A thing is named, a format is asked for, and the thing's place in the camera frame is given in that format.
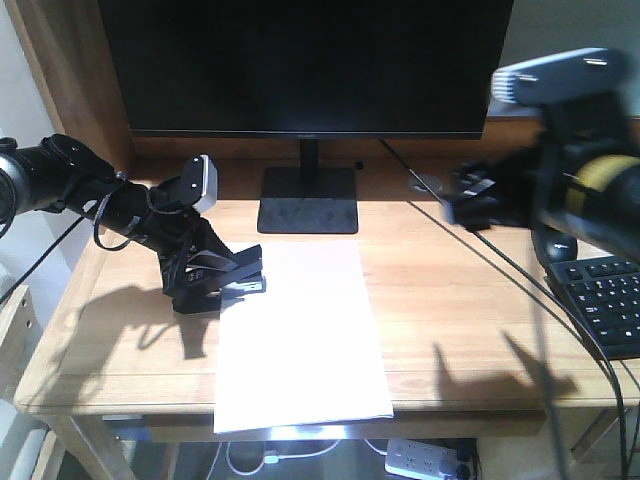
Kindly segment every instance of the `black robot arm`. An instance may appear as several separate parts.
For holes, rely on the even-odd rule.
[[[614,91],[626,71],[620,52],[601,48],[498,70],[494,96],[538,108],[545,130],[496,164],[459,169],[447,220],[542,227],[640,262],[640,149]]]
[[[94,222],[94,239],[119,250],[135,241],[155,251],[163,292],[180,313],[219,307],[220,289],[260,277],[262,250],[254,246],[234,254],[200,213],[217,197],[217,173],[206,155],[191,159],[180,176],[147,188],[116,173],[79,141],[53,135],[39,146],[17,148],[0,140],[0,222],[30,210],[72,210]],[[104,247],[98,227],[127,242]]]

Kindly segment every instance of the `wall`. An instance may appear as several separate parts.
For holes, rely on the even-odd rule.
[[[640,2],[638,0],[515,0],[501,66],[585,47],[617,48],[630,59],[622,85],[627,111],[640,116]],[[492,103],[492,115],[524,109]]]
[[[20,146],[36,145],[53,133],[53,127],[1,2],[0,58],[0,135],[15,137]],[[18,216],[7,235],[0,239],[0,264],[13,277],[20,277],[74,218],[43,212]],[[26,281],[42,327],[48,323],[86,242],[88,222],[81,226],[84,228],[67,238]],[[32,343],[38,334],[39,329],[34,329]],[[39,422],[19,414],[7,399],[0,399],[0,478],[30,477],[43,433]]]

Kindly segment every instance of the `power strip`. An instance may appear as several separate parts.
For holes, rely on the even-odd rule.
[[[418,480],[469,478],[469,466],[457,459],[456,451],[412,440],[391,439],[384,468],[389,473]]]

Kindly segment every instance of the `white cable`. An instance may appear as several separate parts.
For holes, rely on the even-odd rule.
[[[371,443],[367,438],[364,439],[364,443],[366,443],[367,445],[369,445],[369,448],[371,450],[373,450],[374,452],[376,452],[379,455],[386,455],[387,452],[385,450],[382,450],[381,448],[376,447],[373,443]]]
[[[209,467],[209,473],[207,473],[207,476],[205,477],[206,480],[212,480],[213,478],[213,469],[215,468],[218,457],[220,456],[220,450],[222,450],[222,442],[218,444],[216,454],[213,456],[213,460],[211,461],[211,467]]]
[[[311,458],[311,457],[318,457],[320,455],[324,455],[325,453],[330,452],[331,450],[333,450],[334,448],[336,448],[338,446],[338,444],[340,443],[340,440],[336,440],[335,442],[333,442],[331,445],[329,445],[327,448],[323,448],[322,450],[319,450],[317,452],[311,452],[311,453],[299,453],[299,454],[294,454],[294,455],[278,455],[278,459],[280,460],[287,460],[287,459],[291,459],[291,458]]]
[[[227,449],[225,452],[225,458],[227,459],[227,465],[229,466],[229,469],[235,473],[236,475],[241,475],[243,477],[249,477],[251,475],[255,475],[256,473],[258,473],[260,470],[262,470],[262,467],[264,467],[264,458],[262,459],[262,461],[260,462],[260,465],[258,465],[255,469],[247,471],[247,472],[243,472],[242,470],[238,470],[234,465],[233,462],[231,461],[231,457],[229,456],[229,448],[231,447],[231,442],[227,442]]]

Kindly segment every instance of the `black keyboard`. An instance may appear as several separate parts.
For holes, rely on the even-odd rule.
[[[553,293],[593,333],[608,359],[640,357],[637,264],[607,256],[554,263],[547,274]]]

